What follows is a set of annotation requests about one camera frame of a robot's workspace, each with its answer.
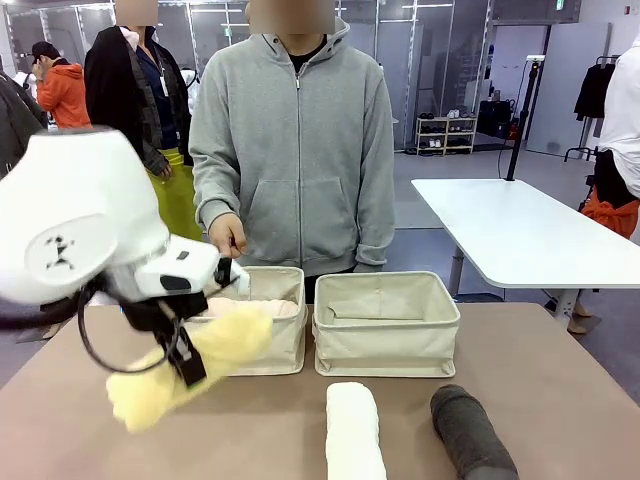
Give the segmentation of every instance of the tabletop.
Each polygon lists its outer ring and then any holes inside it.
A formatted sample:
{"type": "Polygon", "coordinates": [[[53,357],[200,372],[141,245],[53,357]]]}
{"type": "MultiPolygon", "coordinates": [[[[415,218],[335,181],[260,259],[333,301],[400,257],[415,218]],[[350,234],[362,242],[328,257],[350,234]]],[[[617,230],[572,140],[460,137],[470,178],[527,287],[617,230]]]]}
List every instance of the tabletop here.
{"type": "MultiPolygon", "coordinates": [[[[455,480],[429,411],[452,382],[482,402],[523,480],[637,477],[640,409],[541,307],[460,311],[454,379],[356,380],[375,396],[390,480],[455,480]]],[[[121,361],[152,344],[118,307],[89,308],[87,326],[121,361]]],[[[349,380],[316,374],[308,348],[298,375],[227,379],[131,435],[106,377],[71,322],[0,390],[0,478],[325,480],[326,388],[349,380]]]]}
{"type": "Polygon", "coordinates": [[[412,183],[492,285],[640,287],[640,247],[522,181],[412,183]]]}

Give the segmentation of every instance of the robot logo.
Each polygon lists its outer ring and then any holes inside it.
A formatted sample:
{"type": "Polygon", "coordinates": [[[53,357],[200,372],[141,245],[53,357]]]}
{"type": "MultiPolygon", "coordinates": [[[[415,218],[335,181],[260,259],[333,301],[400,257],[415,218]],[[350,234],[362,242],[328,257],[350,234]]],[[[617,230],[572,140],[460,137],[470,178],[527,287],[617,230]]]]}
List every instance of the robot logo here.
{"type": "Polygon", "coordinates": [[[72,246],[75,242],[73,240],[71,240],[70,242],[66,242],[64,238],[62,238],[61,236],[57,236],[47,240],[45,245],[51,245],[52,243],[55,243],[56,245],[56,250],[58,252],[58,259],[55,262],[47,263],[47,270],[53,267],[60,267],[62,265],[66,265],[67,267],[69,267],[69,270],[73,270],[73,265],[69,260],[67,260],[63,256],[63,254],[65,250],[67,250],[67,248],[72,246]]]}

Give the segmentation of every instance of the yellow pants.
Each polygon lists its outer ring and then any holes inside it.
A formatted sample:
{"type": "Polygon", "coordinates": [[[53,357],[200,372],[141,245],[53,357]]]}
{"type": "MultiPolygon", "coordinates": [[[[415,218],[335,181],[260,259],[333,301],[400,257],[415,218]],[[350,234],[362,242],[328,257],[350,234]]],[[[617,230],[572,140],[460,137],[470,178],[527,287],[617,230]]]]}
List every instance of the yellow pants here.
{"type": "Polygon", "coordinates": [[[169,231],[192,240],[202,240],[202,229],[196,223],[196,207],[193,204],[193,173],[184,164],[184,156],[177,148],[161,150],[171,165],[171,178],[164,180],[147,171],[158,197],[160,217],[169,231]]]}

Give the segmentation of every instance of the black pants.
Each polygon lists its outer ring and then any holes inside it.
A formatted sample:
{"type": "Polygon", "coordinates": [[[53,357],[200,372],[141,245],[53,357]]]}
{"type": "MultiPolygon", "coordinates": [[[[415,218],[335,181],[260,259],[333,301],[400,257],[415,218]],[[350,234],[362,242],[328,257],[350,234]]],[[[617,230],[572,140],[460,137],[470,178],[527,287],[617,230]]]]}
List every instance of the black pants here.
{"type": "Polygon", "coordinates": [[[610,203],[615,209],[637,200],[629,193],[627,184],[618,173],[611,150],[598,153],[594,182],[598,189],[598,200],[610,203]]]}
{"type": "MultiPolygon", "coordinates": [[[[336,273],[337,274],[353,273],[354,270],[355,270],[355,267],[350,268],[349,270],[345,270],[344,272],[336,272],[336,273]]],[[[307,300],[307,305],[312,305],[313,302],[315,302],[316,300],[316,282],[321,276],[322,275],[319,275],[317,277],[307,277],[304,279],[304,291],[305,291],[305,297],[307,300]]]]}

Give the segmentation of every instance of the dark gray rolled towel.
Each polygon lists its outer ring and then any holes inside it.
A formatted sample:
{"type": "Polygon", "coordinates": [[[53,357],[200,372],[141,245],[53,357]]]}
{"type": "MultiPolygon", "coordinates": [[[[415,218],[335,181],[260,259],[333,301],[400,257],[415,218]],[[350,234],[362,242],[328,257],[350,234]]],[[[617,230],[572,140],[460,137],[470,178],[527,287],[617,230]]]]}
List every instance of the dark gray rolled towel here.
{"type": "Polygon", "coordinates": [[[518,480],[509,452],[496,435],[482,404],[458,385],[431,399],[433,426],[460,480],[518,480]]]}

